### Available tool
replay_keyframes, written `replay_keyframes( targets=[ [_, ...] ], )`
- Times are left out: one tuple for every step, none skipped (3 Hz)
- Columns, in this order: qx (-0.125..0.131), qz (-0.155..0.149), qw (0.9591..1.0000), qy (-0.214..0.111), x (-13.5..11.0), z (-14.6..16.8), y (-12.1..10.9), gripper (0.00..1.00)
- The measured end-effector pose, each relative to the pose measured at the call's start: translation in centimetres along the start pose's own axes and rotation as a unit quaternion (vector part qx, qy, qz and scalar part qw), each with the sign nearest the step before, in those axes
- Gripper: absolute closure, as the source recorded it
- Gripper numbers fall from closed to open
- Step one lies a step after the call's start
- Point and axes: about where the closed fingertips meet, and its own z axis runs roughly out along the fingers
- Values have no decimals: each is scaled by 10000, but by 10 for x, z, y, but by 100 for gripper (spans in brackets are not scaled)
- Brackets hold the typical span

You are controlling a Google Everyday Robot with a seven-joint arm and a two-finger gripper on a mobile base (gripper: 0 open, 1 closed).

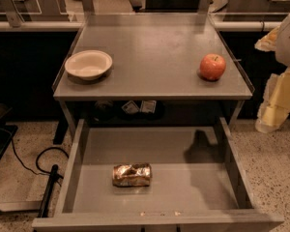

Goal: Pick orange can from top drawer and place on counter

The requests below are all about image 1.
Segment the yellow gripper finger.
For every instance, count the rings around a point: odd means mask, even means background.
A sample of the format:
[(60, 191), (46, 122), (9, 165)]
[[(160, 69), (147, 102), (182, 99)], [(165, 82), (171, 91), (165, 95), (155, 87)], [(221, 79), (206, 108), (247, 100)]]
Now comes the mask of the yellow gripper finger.
[(255, 128), (269, 133), (278, 130), (290, 114), (290, 67), (272, 74), (267, 81)]
[(279, 27), (271, 30), (267, 35), (256, 42), (254, 47), (260, 51), (269, 52), (276, 50), (276, 38)]

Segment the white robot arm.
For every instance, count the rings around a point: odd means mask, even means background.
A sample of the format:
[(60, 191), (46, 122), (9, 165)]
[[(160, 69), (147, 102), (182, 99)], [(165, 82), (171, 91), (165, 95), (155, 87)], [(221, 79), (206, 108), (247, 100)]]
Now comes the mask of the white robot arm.
[(257, 113), (255, 128), (269, 133), (278, 130), (290, 114), (290, 14), (258, 40), (255, 48), (273, 51), (276, 60), (287, 67), (282, 74), (272, 74), (268, 79)]

